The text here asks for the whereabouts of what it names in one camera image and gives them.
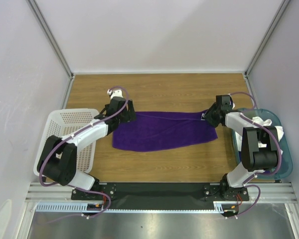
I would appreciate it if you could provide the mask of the aluminium corner post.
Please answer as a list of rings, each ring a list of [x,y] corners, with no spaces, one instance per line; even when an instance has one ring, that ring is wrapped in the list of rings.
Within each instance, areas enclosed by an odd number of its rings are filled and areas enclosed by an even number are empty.
[[[271,23],[269,24],[268,29],[266,30],[260,45],[258,46],[256,52],[254,53],[251,61],[249,62],[244,75],[246,78],[249,77],[251,71],[253,70],[255,64],[257,63],[259,57],[261,56],[263,50],[265,49],[267,43],[269,42],[270,38],[272,37],[275,29],[277,28],[281,18],[283,17],[284,13],[286,12],[288,6],[290,5],[292,1],[291,0],[283,0],[281,4],[279,5],[278,10],[276,11]]]
[[[67,60],[65,59],[65,56],[59,46],[59,44],[57,43],[48,22],[46,21],[37,1],[35,0],[26,0],[27,4],[29,5],[35,19],[37,20],[39,26],[41,27],[45,37],[47,38],[50,46],[52,47],[52,50],[54,51],[56,57],[58,58],[59,62],[61,63],[64,71],[66,72],[66,74],[68,75],[68,77],[70,79],[72,79],[73,77],[73,73],[69,67],[69,64],[67,62]]]

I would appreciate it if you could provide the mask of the purple towel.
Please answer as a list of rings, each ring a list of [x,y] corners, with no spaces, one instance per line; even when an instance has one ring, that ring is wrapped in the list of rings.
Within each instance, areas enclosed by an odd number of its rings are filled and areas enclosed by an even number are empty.
[[[216,129],[202,119],[205,111],[136,112],[136,120],[113,132],[115,149],[152,152],[208,143],[218,138]]]

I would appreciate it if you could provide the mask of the right aluminium corner post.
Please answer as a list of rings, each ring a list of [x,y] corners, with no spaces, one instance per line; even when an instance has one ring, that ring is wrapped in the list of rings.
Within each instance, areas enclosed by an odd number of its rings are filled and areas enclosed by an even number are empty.
[[[256,52],[254,53],[251,61],[249,62],[244,75],[246,78],[249,77],[251,71],[253,70],[255,64],[257,63],[259,57],[261,56],[263,50],[265,49],[267,43],[269,42],[270,38],[272,37],[275,29],[277,28],[281,18],[283,17],[284,13],[286,12],[288,6],[290,5],[292,1],[291,0],[283,0],[281,4],[279,5],[278,10],[276,11],[271,23],[269,24],[268,29],[266,30],[260,45],[258,46]]]

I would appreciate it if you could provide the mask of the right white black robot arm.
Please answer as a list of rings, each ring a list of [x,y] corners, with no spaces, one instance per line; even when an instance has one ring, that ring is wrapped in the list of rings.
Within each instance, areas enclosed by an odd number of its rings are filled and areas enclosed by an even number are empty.
[[[219,195],[229,201],[246,190],[246,184],[260,174],[276,174],[282,163],[282,151],[275,126],[262,126],[233,109],[230,95],[217,95],[203,115],[211,126],[225,126],[242,136],[241,162],[220,181]]]

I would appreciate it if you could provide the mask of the teal translucent plastic tub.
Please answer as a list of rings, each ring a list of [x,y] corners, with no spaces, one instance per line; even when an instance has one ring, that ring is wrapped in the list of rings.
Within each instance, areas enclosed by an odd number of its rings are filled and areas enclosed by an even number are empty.
[[[266,109],[253,109],[248,110],[246,108],[240,108],[240,111],[243,112],[243,114],[252,119],[253,117],[260,117],[262,120],[271,120],[272,126],[282,126],[280,119],[271,111]],[[239,164],[241,162],[241,152],[240,147],[238,145],[241,145],[238,143],[241,141],[241,136],[237,134],[234,130],[232,130],[232,139],[233,139],[233,148],[235,152],[236,157],[236,163]],[[281,180],[284,178],[287,178],[292,170],[293,170],[293,162],[291,158],[291,154],[289,151],[288,143],[286,136],[283,135],[282,138],[279,141],[280,149],[282,151],[282,163],[279,171],[275,175],[259,175],[258,178],[262,180]]]

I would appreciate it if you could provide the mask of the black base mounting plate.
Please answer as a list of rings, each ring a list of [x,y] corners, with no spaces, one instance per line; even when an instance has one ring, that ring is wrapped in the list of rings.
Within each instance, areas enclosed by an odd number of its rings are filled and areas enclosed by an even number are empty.
[[[99,183],[93,191],[110,196],[113,210],[211,210],[213,203],[248,201],[246,188],[219,183]]]

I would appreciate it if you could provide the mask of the left aluminium corner post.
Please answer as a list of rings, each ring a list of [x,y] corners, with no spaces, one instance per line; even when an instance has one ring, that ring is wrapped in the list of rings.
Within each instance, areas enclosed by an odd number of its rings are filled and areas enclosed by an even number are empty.
[[[41,27],[45,37],[47,38],[50,46],[52,47],[52,50],[54,51],[56,57],[58,58],[59,62],[61,63],[64,71],[66,72],[66,74],[68,75],[68,77],[70,79],[72,79],[73,77],[73,73],[69,67],[69,64],[67,62],[67,60],[65,59],[65,56],[59,46],[59,44],[57,43],[48,22],[46,21],[37,1],[35,0],[26,0],[27,4],[29,5],[35,19],[37,20],[39,26]]]

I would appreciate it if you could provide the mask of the aluminium frame rail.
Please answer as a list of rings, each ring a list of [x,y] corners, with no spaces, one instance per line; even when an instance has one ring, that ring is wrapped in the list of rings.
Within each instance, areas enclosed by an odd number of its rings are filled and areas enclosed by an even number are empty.
[[[72,188],[52,185],[43,187],[40,183],[31,183],[26,195],[26,202],[67,202],[71,201]]]

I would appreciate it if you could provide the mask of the white towel in tub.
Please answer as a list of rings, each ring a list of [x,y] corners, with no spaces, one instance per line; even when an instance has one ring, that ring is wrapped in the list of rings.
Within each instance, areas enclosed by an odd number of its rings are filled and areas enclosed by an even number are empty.
[[[283,127],[278,125],[278,124],[274,124],[273,121],[270,118],[267,118],[266,120],[263,120],[261,117],[256,116],[256,117],[252,117],[252,121],[254,121],[254,122],[256,122],[256,123],[258,123],[259,125],[262,125],[262,126],[271,126],[271,125],[273,125],[277,129],[279,142],[282,140],[282,138],[284,136]],[[233,138],[236,141],[237,150],[239,152],[241,152],[242,151],[242,136],[235,131]]]

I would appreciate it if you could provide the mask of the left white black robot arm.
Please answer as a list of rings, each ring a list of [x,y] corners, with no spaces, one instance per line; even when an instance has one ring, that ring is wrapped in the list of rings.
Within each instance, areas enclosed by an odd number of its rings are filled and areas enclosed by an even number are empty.
[[[133,101],[113,97],[86,126],[62,137],[51,135],[45,141],[36,167],[40,182],[44,176],[53,180],[53,184],[82,189],[88,199],[97,198],[99,180],[77,169],[77,156],[90,144],[110,135],[120,124],[135,120]]]

